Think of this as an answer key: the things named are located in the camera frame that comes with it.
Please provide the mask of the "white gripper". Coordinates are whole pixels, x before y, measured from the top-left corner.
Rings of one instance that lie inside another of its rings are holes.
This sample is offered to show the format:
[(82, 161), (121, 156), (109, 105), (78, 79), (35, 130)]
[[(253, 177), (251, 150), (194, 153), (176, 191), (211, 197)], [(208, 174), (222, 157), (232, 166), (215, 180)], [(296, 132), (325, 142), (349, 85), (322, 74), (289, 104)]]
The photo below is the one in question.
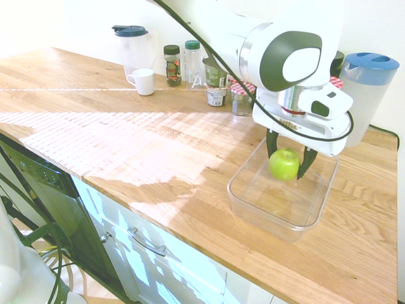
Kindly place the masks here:
[(352, 97), (336, 87), (291, 87), (272, 92), (256, 92), (253, 120), (266, 127), (268, 157), (276, 152), (278, 135), (304, 146), (304, 158), (297, 180), (304, 177), (318, 152), (335, 156), (345, 147), (351, 119), (347, 111)]

